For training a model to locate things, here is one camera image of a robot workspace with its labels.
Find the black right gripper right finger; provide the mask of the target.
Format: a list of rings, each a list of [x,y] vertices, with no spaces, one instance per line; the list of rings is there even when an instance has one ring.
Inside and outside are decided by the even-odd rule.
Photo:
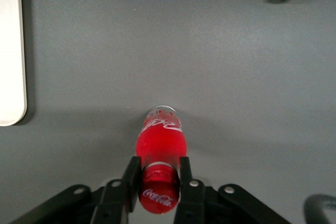
[[[181,197],[174,223],[289,223],[236,184],[218,190],[193,178],[188,157],[180,158]]]

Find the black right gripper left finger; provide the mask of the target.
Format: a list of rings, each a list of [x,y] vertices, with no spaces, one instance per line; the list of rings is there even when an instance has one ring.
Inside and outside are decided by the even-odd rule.
[[[92,191],[77,184],[66,188],[11,223],[128,223],[141,177],[141,158],[130,159],[123,176]]]

